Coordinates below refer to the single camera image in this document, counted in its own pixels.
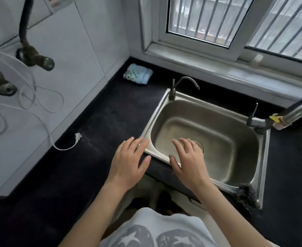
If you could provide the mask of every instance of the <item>person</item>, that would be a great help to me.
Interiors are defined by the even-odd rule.
[[[211,182],[199,146],[190,139],[180,138],[180,141],[184,146],[173,139],[181,167],[173,155],[169,156],[174,173],[207,208],[231,247],[271,247]],[[199,218],[189,216],[177,205],[167,209],[162,206],[159,211],[168,212],[170,216],[161,215],[147,208],[143,199],[134,199],[119,219],[108,228],[125,192],[140,181],[150,164],[151,156],[147,156],[138,166],[148,144],[149,139],[134,140],[132,137],[119,145],[104,186],[63,239],[60,247],[216,246]],[[174,204],[169,201],[168,195],[162,193],[162,196],[164,197],[159,199],[159,203],[165,200],[163,205]]]

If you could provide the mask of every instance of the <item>stainless steel sink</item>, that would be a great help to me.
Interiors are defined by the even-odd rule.
[[[250,183],[262,207],[270,130],[256,134],[247,117],[176,92],[165,92],[142,136],[150,139],[145,152],[169,164],[169,154],[179,157],[172,139],[189,138],[204,151],[212,182],[233,194]]]

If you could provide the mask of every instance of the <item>star print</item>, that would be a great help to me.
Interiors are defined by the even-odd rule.
[[[138,238],[135,237],[137,232],[133,232],[131,234],[129,234],[128,236],[122,237],[121,241],[118,244],[123,243],[124,247],[127,247],[127,245],[131,242],[131,241],[137,241],[139,243],[141,243]]]
[[[174,237],[177,241],[174,242],[173,244],[178,244],[178,243],[185,243],[187,245],[192,245],[193,247],[195,247],[191,242],[189,237]]]

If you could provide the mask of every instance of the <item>folded towel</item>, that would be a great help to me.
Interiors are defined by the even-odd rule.
[[[127,71],[124,73],[124,78],[138,84],[146,85],[153,74],[151,69],[136,64],[130,64]]]

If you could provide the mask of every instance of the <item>window sill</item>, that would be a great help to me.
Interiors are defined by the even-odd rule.
[[[238,63],[226,64],[223,62],[217,62],[215,60],[206,59],[198,55],[157,43],[152,43],[144,54],[160,58],[167,62],[187,67],[198,72],[223,78],[230,82],[258,89],[293,102],[302,99],[301,80],[281,76],[279,74],[260,69],[253,69],[249,66]]]

